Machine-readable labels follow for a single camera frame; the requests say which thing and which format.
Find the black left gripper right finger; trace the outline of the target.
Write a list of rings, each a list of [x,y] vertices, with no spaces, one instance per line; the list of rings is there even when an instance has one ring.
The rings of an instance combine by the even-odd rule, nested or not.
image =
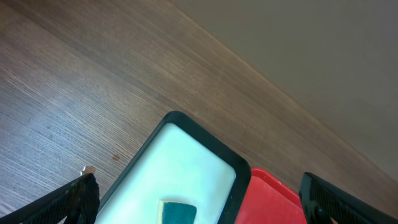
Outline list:
[[[310,172],[303,174],[298,196],[308,224],[397,224],[397,219]]]

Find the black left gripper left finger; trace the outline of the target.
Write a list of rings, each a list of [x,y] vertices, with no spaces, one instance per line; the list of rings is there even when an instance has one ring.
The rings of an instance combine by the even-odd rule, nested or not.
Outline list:
[[[89,173],[2,217],[1,223],[94,224],[99,207],[99,185]]]

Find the green yellow sponge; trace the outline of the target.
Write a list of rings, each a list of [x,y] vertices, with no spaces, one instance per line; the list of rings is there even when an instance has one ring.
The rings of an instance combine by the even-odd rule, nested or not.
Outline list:
[[[193,205],[161,200],[157,216],[158,224],[194,224],[197,208]]]

